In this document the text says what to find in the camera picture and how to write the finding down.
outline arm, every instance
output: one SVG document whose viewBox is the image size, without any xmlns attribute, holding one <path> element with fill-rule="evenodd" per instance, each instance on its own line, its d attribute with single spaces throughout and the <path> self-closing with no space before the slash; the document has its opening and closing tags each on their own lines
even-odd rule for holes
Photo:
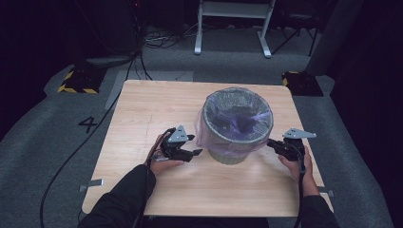
<svg viewBox="0 0 403 228">
<path fill-rule="evenodd" d="M 298 182 L 299 169 L 297 161 L 288 161 L 283 156 L 278 156 L 282 164 L 290 170 L 294 181 Z M 312 168 L 312 159 L 309 150 L 305 147 L 304 163 L 306 173 L 302 180 L 303 199 L 301 208 L 301 225 L 307 227 L 339 227 L 335 215 L 329 208 L 325 199 L 319 194 L 315 183 Z"/>
<path fill-rule="evenodd" d="M 147 167 L 147 161 L 139 164 L 109 193 L 101 196 L 92 211 L 80 221 L 78 227 L 133 227 L 151 196 L 156 176 L 170 167 L 181 164 L 183 161 L 152 161 L 150 167 Z"/>
</svg>

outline black sleeve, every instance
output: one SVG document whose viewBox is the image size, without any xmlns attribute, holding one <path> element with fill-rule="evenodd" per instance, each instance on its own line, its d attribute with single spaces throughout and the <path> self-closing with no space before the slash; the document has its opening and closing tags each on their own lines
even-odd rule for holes
<svg viewBox="0 0 403 228">
<path fill-rule="evenodd" d="M 338 228 L 333 212 L 321 196 L 308 196 L 302 199 L 301 225 L 303 228 Z"/>
<path fill-rule="evenodd" d="M 148 172 L 148 185 L 145 186 Z M 143 164 L 127 173 L 116 186 L 105 193 L 78 227 L 132 227 L 155 187 L 154 174 Z"/>
</svg>

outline gray carpet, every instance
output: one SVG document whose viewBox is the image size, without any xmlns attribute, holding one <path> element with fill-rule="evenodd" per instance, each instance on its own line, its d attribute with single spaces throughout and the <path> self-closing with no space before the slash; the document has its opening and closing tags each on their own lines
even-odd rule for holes
<svg viewBox="0 0 403 228">
<path fill-rule="evenodd" d="M 267 34 L 270 48 L 283 39 L 278 30 Z M 283 71 L 306 67 L 311 40 L 302 32 L 271 59 L 264 58 L 255 28 L 206 32 L 200 56 L 193 54 L 194 42 L 192 36 L 170 48 L 145 48 L 144 64 L 151 77 L 163 80 L 158 72 L 169 72 L 171 76 L 178 75 L 180 81 L 185 80 L 182 72 L 192 72 L 194 82 L 281 85 Z M 144 76 L 139 63 L 137 59 L 136 68 Z M 44 88 L 48 95 L 45 100 L 21 118 L 0 142 L 0 227 L 39 227 L 40 202 L 51 177 L 88 136 L 86 127 L 78 123 L 88 117 L 99 123 L 127 67 L 128 64 L 110 68 L 96 95 L 58 93 L 71 66 L 61 69 Z M 129 75 L 137 77 L 134 66 Z M 329 97 L 333 80 L 327 76 L 317 80 L 324 97 L 294 100 L 304 128 L 318 135 L 310 144 L 326 186 L 336 193 L 331 200 L 340 226 L 393 227 L 382 192 Z M 112 115 L 113 110 L 52 185 L 45 204 L 46 227 L 77 225 L 85 196 L 78 187 L 91 178 Z M 292 227 L 295 221 L 268 220 L 273 228 Z"/>
</svg>

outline wooden table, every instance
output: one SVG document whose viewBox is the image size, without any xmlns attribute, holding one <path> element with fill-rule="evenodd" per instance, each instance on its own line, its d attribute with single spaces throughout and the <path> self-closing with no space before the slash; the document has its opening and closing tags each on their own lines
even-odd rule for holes
<svg viewBox="0 0 403 228">
<path fill-rule="evenodd" d="M 103 193 L 110 191 L 134 166 L 143 163 L 157 136 L 167 128 L 182 124 L 187 134 L 195 134 L 194 121 L 206 97 L 231 86 L 249 88 L 268 102 L 274 115 L 272 139 L 282 140 L 282 133 L 291 127 L 303 129 L 285 86 L 126 81 L 92 176 L 93 180 L 103 179 L 105 183 L 88 188 L 83 211 L 89 213 Z M 182 148 L 198 147 L 194 140 Z M 314 157 L 313 162 L 314 178 L 318 186 L 323 186 Z M 235 165 L 221 164 L 203 150 L 191 162 L 158 177 L 144 213 L 295 217 L 297 208 L 297 185 L 274 150 L 264 146 Z"/>
</svg>

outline bin liner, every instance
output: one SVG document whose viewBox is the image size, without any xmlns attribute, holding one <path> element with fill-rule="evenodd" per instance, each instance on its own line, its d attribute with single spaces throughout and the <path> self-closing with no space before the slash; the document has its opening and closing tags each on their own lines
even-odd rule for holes
<svg viewBox="0 0 403 228">
<path fill-rule="evenodd" d="M 259 94 L 229 87 L 209 95 L 196 121 L 196 145 L 239 158 L 262 148 L 273 128 L 273 113 Z"/>
</svg>

